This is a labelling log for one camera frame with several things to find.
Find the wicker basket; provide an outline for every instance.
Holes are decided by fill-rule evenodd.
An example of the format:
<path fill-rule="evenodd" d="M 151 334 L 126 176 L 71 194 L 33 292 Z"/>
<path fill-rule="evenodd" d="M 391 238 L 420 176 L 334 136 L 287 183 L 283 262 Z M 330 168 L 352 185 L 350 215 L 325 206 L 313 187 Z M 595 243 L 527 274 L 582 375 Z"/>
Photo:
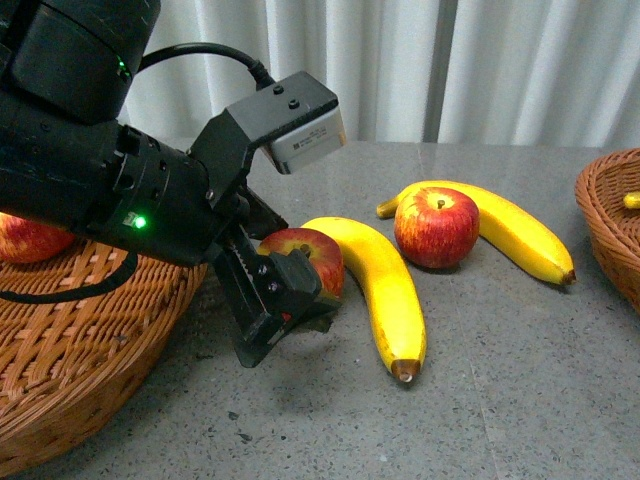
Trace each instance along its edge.
<path fill-rule="evenodd" d="M 0 262 L 0 289 L 49 293 L 97 283 L 126 252 L 77 241 L 46 262 Z M 154 365 L 206 265 L 140 257 L 99 297 L 56 305 L 0 300 L 0 477 L 45 462 L 100 430 Z"/>
<path fill-rule="evenodd" d="M 630 210 L 623 203 L 625 194 L 638 190 L 640 149 L 594 160 L 578 175 L 575 185 L 596 260 L 640 313 L 640 210 Z"/>

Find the yellow banana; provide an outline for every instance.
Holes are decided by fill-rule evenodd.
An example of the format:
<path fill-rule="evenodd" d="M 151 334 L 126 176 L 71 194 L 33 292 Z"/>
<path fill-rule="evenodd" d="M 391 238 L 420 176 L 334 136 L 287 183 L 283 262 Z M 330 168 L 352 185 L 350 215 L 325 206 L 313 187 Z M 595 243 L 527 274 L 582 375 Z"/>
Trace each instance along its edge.
<path fill-rule="evenodd" d="M 640 208 L 640 192 L 629 192 L 624 198 L 624 206 L 632 210 Z"/>
<path fill-rule="evenodd" d="M 562 241 L 522 208 L 481 187 L 447 180 L 416 182 L 379 204 L 378 217 L 394 216 L 403 198 L 425 187 L 452 188 L 471 197 L 480 210 L 480 236 L 533 277 L 558 285 L 575 282 L 573 260 Z"/>
<path fill-rule="evenodd" d="M 411 382 L 424 363 L 427 328 L 413 279 L 398 250 L 377 230 L 348 218 L 315 218 L 302 228 L 318 230 L 340 245 L 345 266 L 367 301 L 384 365 L 399 381 Z"/>

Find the gray countertop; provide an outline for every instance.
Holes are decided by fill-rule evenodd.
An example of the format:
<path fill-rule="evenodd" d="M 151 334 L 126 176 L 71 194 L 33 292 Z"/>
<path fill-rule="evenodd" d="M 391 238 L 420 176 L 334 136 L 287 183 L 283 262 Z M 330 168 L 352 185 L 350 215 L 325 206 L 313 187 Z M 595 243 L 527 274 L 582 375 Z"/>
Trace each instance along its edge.
<path fill-rule="evenodd" d="M 602 153 L 354 142 L 291 176 L 256 157 L 250 185 L 292 226 L 339 215 L 393 239 L 375 206 L 407 184 L 488 188 L 558 234 L 578 283 L 536 281 L 484 240 L 453 273 L 411 267 L 429 348 L 406 389 L 378 358 L 352 277 L 329 333 L 292 334 L 244 369 L 210 270 L 112 421 L 15 478 L 640 478 L 640 322 L 593 258 L 573 194 Z"/>

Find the red apple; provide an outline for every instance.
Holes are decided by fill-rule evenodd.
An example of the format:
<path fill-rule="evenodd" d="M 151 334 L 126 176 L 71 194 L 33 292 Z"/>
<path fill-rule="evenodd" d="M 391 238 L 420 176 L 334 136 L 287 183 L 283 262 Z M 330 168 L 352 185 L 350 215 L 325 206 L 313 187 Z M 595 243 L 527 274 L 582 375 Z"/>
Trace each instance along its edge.
<path fill-rule="evenodd" d="M 67 248 L 75 235 L 31 220 L 0 213 L 0 260 L 34 263 Z"/>
<path fill-rule="evenodd" d="M 300 249 L 307 255 L 323 288 L 340 297 L 344 285 L 344 260 L 340 247 L 330 236 L 310 228 L 285 228 L 262 240 L 257 252 L 261 255 L 271 252 L 288 255 L 294 249 Z"/>
<path fill-rule="evenodd" d="M 478 240 L 480 211 L 462 192 L 425 187 L 398 205 L 394 234 L 411 262 L 427 268 L 454 267 Z"/>

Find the white curtain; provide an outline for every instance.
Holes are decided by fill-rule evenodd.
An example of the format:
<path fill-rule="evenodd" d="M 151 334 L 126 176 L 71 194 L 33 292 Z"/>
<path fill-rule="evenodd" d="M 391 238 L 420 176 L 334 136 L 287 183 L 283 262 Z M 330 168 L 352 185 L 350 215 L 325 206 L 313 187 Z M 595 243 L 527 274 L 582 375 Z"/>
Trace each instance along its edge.
<path fill-rule="evenodd" d="M 638 0 L 163 0 L 147 51 L 193 41 L 307 70 L 352 140 L 640 147 Z M 121 120 L 194 137 L 253 91 L 232 60 L 176 58 Z"/>

